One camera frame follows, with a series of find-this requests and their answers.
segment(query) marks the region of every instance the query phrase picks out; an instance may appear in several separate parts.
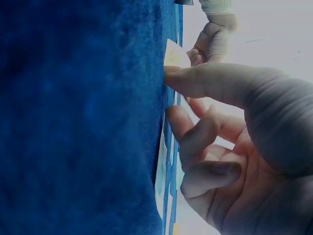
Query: fingertip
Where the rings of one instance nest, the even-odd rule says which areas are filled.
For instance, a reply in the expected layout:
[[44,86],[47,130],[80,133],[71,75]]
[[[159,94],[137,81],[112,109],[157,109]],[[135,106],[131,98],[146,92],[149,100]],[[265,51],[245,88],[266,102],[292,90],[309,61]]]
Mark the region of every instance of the fingertip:
[[201,55],[195,55],[192,59],[192,62],[191,62],[191,65],[192,66],[197,66],[197,65],[200,65],[200,64],[203,64],[203,58]]

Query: wrist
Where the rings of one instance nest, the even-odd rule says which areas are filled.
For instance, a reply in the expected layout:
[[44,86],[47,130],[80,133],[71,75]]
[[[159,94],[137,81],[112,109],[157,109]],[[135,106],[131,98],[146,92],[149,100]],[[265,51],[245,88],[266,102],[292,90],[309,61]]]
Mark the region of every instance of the wrist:
[[207,18],[214,24],[226,27],[231,33],[235,33],[238,29],[238,19],[235,14],[207,15]]

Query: card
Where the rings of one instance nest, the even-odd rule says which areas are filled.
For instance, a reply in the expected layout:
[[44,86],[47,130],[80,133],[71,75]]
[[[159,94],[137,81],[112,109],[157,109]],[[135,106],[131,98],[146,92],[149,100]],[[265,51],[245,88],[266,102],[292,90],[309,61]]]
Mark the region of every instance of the card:
[[184,49],[170,39],[166,43],[164,66],[177,66],[183,69],[191,66],[190,59]]

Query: blue velvet fabric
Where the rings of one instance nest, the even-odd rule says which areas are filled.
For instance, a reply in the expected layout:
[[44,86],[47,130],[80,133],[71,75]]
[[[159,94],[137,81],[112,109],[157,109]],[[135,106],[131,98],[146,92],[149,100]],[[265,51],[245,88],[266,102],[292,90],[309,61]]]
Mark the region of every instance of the blue velvet fabric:
[[172,0],[0,1],[0,234],[158,235]]

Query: hand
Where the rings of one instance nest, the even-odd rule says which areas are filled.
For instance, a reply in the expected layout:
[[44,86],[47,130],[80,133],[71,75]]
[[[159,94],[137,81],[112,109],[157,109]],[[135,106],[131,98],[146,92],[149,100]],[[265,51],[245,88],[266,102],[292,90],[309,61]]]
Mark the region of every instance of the hand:
[[216,15],[208,17],[192,50],[187,52],[191,66],[206,62],[221,62],[228,53],[229,38],[237,29],[236,15]]
[[[223,235],[313,234],[313,85],[269,68],[207,63],[166,68],[179,93],[244,109],[245,120],[191,99],[167,115],[180,143],[181,190]],[[216,136],[235,144],[212,145]]]

